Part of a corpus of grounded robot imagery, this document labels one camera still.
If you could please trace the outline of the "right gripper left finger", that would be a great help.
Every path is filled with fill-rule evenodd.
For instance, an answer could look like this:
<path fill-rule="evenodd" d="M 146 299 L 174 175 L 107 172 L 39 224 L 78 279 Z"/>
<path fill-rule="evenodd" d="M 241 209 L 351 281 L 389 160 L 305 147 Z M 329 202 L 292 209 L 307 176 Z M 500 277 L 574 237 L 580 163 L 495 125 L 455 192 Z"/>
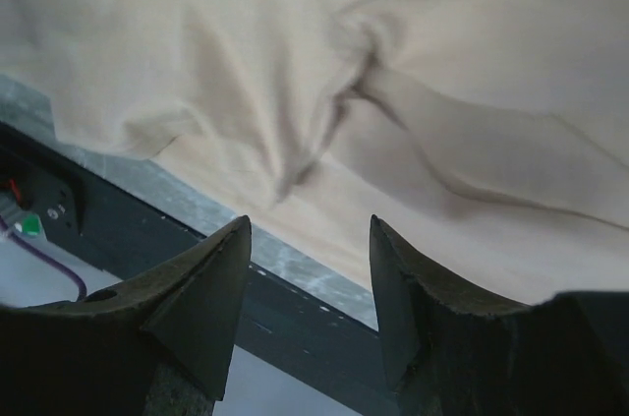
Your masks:
<path fill-rule="evenodd" d="M 1 311 L 5 415 L 209 415 L 225 394 L 251 261 L 239 217 L 85 299 Z"/>

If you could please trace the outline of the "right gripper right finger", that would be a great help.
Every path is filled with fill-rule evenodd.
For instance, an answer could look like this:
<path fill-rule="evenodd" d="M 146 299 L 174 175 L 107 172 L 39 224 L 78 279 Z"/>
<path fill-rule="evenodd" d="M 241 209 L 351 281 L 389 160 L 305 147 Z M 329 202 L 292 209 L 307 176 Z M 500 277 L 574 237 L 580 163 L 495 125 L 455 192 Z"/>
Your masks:
<path fill-rule="evenodd" d="M 384 373 L 404 415 L 624 415 L 628 296 L 525 305 L 416 250 L 378 217 L 372 293 Z"/>

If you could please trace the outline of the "beige t-shirt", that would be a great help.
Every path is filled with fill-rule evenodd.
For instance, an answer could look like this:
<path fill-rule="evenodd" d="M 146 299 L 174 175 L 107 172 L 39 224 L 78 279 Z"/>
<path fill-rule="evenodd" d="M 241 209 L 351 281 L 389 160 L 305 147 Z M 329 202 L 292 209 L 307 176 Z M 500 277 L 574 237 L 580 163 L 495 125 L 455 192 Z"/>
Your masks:
<path fill-rule="evenodd" d="M 628 0 L 1 0 L 1 71 L 362 285 L 378 215 L 519 302 L 628 287 Z"/>

